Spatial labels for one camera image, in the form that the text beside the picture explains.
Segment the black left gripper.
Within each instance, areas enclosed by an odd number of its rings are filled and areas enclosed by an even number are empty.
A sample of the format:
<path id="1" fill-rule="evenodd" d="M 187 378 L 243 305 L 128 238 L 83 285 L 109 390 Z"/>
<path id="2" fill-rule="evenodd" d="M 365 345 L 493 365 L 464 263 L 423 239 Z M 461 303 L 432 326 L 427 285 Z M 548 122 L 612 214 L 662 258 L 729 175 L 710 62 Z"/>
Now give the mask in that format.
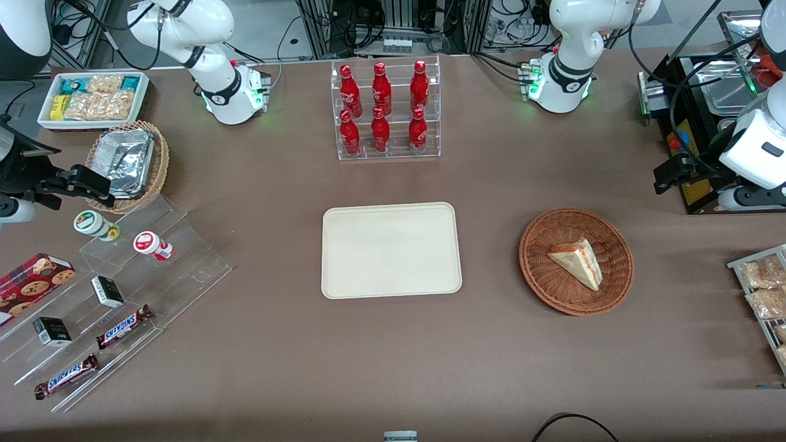
<path id="1" fill-rule="evenodd" d="M 725 182 L 736 182 L 737 175 L 728 167 L 722 165 L 717 159 L 703 160 L 701 157 L 691 157 L 685 153 L 678 153 L 677 159 L 676 184 L 695 184 L 704 179 L 722 179 Z M 672 182 L 675 176 L 674 165 L 671 161 L 665 161 L 657 166 L 653 171 L 653 188 L 656 194 L 663 194 L 673 187 Z"/>

